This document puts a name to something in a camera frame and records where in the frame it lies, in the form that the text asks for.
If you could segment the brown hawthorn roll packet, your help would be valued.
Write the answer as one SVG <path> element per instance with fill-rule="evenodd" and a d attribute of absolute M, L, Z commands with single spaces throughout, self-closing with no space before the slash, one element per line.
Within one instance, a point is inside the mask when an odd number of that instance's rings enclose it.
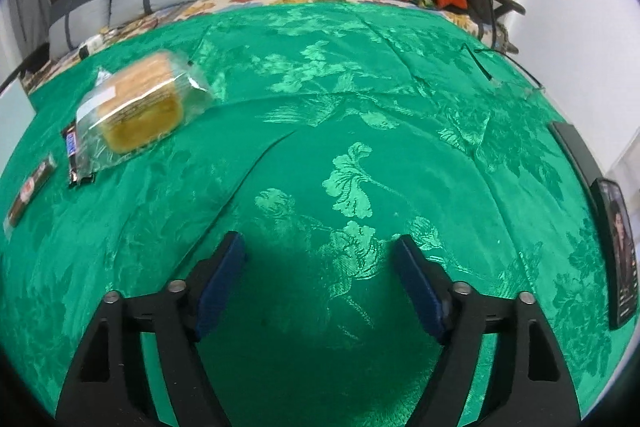
<path fill-rule="evenodd" d="M 6 239 L 11 238 L 13 230 L 24 217 L 27 207 L 51 178 L 55 169 L 56 162 L 53 155 L 49 153 L 25 179 L 3 220 L 3 232 Z"/>

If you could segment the packaged bread loaf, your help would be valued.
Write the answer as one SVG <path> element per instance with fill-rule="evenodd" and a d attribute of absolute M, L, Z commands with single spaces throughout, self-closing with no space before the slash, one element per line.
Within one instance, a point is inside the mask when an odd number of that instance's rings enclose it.
<path fill-rule="evenodd" d="M 138 155 L 214 106 L 217 95 L 185 58 L 160 50 L 109 72 L 76 110 L 79 176 L 90 176 Z"/>

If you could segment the black smartphone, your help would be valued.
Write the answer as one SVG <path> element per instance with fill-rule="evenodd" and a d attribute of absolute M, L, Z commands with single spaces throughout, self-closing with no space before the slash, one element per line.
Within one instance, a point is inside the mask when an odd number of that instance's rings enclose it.
<path fill-rule="evenodd" d="M 597 178 L 591 184 L 597 226 L 608 280 L 608 317 L 620 329 L 638 308 L 638 273 L 631 223 L 620 186 Z"/>

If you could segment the black chocolate bar packet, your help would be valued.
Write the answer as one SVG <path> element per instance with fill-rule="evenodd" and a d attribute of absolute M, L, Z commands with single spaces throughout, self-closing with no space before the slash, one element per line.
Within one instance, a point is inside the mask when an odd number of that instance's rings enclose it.
<path fill-rule="evenodd" d="M 72 120 L 62 131 L 62 138 L 65 142 L 65 150 L 68 165 L 68 187 L 78 187 L 93 184 L 96 181 L 94 173 L 85 172 L 85 161 L 78 152 L 78 140 L 76 120 Z"/>

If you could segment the black tablet device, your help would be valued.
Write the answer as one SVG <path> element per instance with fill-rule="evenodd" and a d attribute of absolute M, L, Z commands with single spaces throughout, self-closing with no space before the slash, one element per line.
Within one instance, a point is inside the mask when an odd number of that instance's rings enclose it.
<path fill-rule="evenodd" d="M 592 184 L 601 178 L 602 171 L 588 145 L 572 124 L 552 121 L 548 127 L 556 143 L 562 148 L 567 160 L 572 165 L 580 183 L 589 192 Z"/>

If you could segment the green patterned bedspread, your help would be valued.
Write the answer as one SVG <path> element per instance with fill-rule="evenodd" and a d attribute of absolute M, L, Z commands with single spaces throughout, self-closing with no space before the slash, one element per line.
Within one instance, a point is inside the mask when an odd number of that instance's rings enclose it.
<path fill-rule="evenodd" d="M 70 70 L 1 177 L 9 208 L 49 153 L 58 164 L 1 237 L 1 343 L 48 410 L 101 297 L 154 293 L 228 231 L 247 262 L 200 350 L 235 426 L 398 426 L 439 345 L 390 263 L 414 238 L 486 295 L 530 291 L 588 410 L 632 335 L 608 326 L 605 267 L 584 191 L 551 135 L 555 110 L 508 62 L 430 13 L 360 11 L 352 40 L 370 92 L 269 92 L 226 68 L 198 118 L 96 181 L 69 188 L 62 129 L 88 93 Z"/>

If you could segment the floral bed sheet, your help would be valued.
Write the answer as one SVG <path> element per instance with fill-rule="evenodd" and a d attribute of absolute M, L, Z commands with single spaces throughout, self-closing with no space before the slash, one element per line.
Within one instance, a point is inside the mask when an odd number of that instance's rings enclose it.
<path fill-rule="evenodd" d="M 268 78 L 275 94 L 370 92 L 384 75 L 358 57 L 352 40 L 383 44 L 381 31 L 359 14 L 380 5 L 427 10 L 477 39 L 483 51 L 508 42 L 492 20 L 439 10 L 432 0 L 198 0 L 104 32 L 96 58 L 68 52 L 21 85 L 32 93 L 74 70 L 87 74 L 96 105 L 165 98 L 180 104 L 189 96 L 211 102 L 222 95 L 215 77 L 233 68 Z"/>

